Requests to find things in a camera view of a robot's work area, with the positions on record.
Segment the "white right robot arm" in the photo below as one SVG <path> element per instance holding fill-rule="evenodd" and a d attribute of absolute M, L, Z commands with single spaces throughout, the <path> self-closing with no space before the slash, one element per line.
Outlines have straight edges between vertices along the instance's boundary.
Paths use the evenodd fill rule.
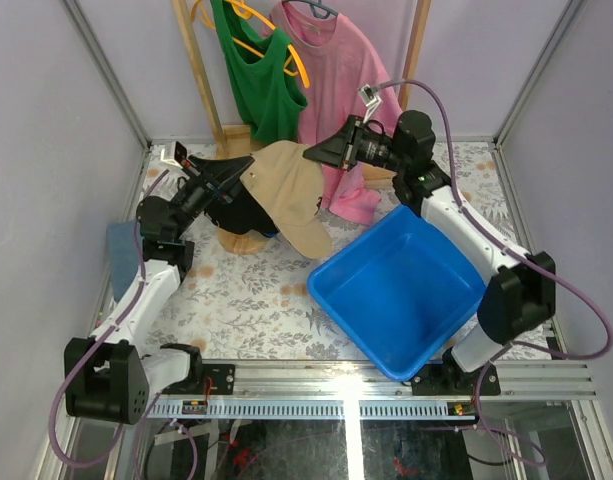
<path fill-rule="evenodd" d="M 434 161 L 430 117 L 403 112 L 392 134 L 351 115 L 308 159 L 391 171 L 398 205 L 316 268 L 308 289 L 389 379 L 420 396 L 500 388 L 483 365 L 555 312 L 553 259 L 508 241 L 471 213 Z"/>

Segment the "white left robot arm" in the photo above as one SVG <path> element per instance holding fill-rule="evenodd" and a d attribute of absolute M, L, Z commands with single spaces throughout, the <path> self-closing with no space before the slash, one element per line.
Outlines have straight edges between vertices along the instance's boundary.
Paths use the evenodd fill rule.
<path fill-rule="evenodd" d="M 168 343 L 147 355 L 145 340 L 192 268 L 195 245 L 183 234 L 211 204 L 233 201 L 254 159 L 207 160 L 174 143 L 166 161 L 183 178 L 171 199 L 148 194 L 137 205 L 131 284 L 88 337 L 73 338 L 65 348 L 65 407 L 73 417 L 134 425 L 152 395 L 176 388 L 190 395 L 205 386 L 199 348 Z"/>

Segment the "wooden hat stand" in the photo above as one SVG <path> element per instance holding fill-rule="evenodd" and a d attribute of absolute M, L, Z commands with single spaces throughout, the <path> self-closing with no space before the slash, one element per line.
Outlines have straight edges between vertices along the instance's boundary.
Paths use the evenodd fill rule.
<path fill-rule="evenodd" d="M 239 235 L 221 228 L 217 229 L 217 239 L 226 252 L 242 256 L 259 253 L 269 242 L 269 238 L 254 230 Z"/>

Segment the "green tank top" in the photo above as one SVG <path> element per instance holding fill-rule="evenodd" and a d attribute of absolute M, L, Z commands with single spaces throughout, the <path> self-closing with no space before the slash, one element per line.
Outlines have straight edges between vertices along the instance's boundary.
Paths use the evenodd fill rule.
<path fill-rule="evenodd" d="M 213 1 L 211 7 L 235 104 L 252 138 L 262 144 L 295 141 L 308 100 L 288 73 L 290 37 L 277 28 L 260 36 L 230 2 Z"/>

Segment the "pink t-shirt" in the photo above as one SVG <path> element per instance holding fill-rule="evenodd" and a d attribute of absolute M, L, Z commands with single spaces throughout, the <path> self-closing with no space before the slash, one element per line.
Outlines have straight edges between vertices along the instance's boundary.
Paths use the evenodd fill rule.
<path fill-rule="evenodd" d="M 343 14 L 315 19 L 288 2 L 271 9 L 269 20 L 287 34 L 310 79 L 303 91 L 308 105 L 298 123 L 298 141 L 318 144 L 337 133 L 347 117 L 362 117 L 366 106 L 358 89 L 390 79 L 372 43 Z M 373 222 L 380 195 L 365 187 L 362 168 L 336 170 L 324 165 L 322 206 L 362 225 Z"/>

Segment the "folded blue denim cloth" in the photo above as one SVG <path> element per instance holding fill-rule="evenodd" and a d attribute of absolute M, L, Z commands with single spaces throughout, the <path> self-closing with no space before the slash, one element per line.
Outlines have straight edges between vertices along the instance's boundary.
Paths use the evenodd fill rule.
<path fill-rule="evenodd" d="M 133 282 L 139 266 L 141 235 L 136 220 L 111 224 L 106 234 L 113 299 L 119 302 Z"/>

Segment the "grey clothes hanger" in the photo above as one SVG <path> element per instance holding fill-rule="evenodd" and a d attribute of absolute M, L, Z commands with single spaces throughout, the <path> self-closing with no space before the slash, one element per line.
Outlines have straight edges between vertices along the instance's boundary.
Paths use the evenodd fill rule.
<path fill-rule="evenodd" d="M 284 3 L 297 2 L 308 6 L 311 15 L 320 20 L 326 20 L 330 17 L 336 17 L 338 12 L 329 6 L 325 5 L 322 0 L 284 0 Z"/>

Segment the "blue plastic bin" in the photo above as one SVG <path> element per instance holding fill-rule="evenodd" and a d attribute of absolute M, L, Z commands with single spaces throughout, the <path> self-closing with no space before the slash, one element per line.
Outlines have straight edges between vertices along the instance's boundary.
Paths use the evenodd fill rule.
<path fill-rule="evenodd" d="M 469 260 L 405 206 L 308 278 L 316 303 L 394 381 L 415 376 L 473 317 L 484 290 Z"/>

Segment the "aluminium mounting rail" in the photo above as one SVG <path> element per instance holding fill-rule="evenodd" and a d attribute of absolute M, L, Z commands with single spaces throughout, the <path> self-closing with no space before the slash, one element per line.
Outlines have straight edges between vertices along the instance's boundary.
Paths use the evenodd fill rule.
<path fill-rule="evenodd" d="M 500 361 L 481 392 L 469 383 L 451 389 L 430 364 L 411 380 L 387 379 L 367 361 L 247 360 L 207 362 L 196 384 L 163 386 L 156 374 L 128 401 L 129 423 L 143 419 L 341 419 L 355 409 L 362 420 L 422 420 L 471 424 L 486 402 L 587 401 L 596 392 L 587 366 L 573 361 Z"/>

